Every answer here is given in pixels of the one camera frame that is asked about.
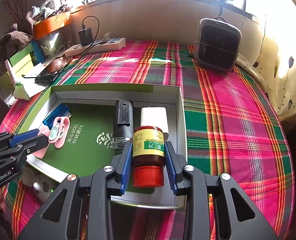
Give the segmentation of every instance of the yellow label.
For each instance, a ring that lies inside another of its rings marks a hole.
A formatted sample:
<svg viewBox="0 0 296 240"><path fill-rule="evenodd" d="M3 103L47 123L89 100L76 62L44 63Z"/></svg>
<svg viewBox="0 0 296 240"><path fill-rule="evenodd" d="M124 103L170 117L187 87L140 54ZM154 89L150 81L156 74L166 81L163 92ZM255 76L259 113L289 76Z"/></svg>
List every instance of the yellow label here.
<svg viewBox="0 0 296 240"><path fill-rule="evenodd" d="M143 129L134 133L132 156L154 154L164 157L163 133L154 129Z"/></svg>

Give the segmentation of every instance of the black power adapter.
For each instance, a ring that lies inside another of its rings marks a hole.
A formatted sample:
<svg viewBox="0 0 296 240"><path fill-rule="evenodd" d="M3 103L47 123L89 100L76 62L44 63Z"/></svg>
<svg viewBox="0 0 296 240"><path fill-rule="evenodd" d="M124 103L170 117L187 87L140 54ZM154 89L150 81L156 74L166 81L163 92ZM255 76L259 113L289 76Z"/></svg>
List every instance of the black power adapter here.
<svg viewBox="0 0 296 240"><path fill-rule="evenodd" d="M93 42L91 28L85 28L82 25L82 30L78 32L80 43L82 46L89 45Z"/></svg>

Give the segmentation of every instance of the brown glass bottle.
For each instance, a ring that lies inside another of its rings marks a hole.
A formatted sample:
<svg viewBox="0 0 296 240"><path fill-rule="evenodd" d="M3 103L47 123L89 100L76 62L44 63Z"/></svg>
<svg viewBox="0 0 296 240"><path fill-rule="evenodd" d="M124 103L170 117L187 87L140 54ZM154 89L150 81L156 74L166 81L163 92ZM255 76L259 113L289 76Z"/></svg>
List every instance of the brown glass bottle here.
<svg viewBox="0 0 296 240"><path fill-rule="evenodd" d="M137 128L134 131L133 155L134 187L162 187L165 166L162 130L155 126Z"/></svg>

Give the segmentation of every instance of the silver screw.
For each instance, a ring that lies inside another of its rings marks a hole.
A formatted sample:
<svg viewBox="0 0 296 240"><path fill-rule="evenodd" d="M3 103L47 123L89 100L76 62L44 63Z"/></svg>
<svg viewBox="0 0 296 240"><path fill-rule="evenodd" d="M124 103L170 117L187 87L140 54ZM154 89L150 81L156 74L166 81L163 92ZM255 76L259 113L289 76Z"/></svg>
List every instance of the silver screw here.
<svg viewBox="0 0 296 240"><path fill-rule="evenodd" d="M69 174L68 176L67 176L67 180L69 180L69 181L73 181L73 180L75 180L77 178L77 176L75 175L75 174Z"/></svg>
<svg viewBox="0 0 296 240"><path fill-rule="evenodd" d="M223 178L224 180L229 180L231 176L228 173L222 173L221 178Z"/></svg>
<svg viewBox="0 0 296 240"><path fill-rule="evenodd" d="M185 170L186 171L193 171L195 168L194 168L194 166L192 166L192 165L186 165L185 166Z"/></svg>
<svg viewBox="0 0 296 240"><path fill-rule="evenodd" d="M113 167L112 166L110 166L110 165L104 166L104 171L105 172L110 172L112 170L113 170Z"/></svg>

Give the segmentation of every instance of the smartphone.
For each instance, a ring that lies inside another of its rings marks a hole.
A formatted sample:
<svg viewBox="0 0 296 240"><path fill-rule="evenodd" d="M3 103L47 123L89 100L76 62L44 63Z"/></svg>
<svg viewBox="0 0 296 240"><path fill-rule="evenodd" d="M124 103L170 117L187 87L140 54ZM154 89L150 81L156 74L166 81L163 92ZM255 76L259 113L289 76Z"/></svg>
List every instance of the smartphone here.
<svg viewBox="0 0 296 240"><path fill-rule="evenodd" d="M35 83L52 85L60 75L60 71L70 64L72 57L58 57L35 78Z"/></svg>

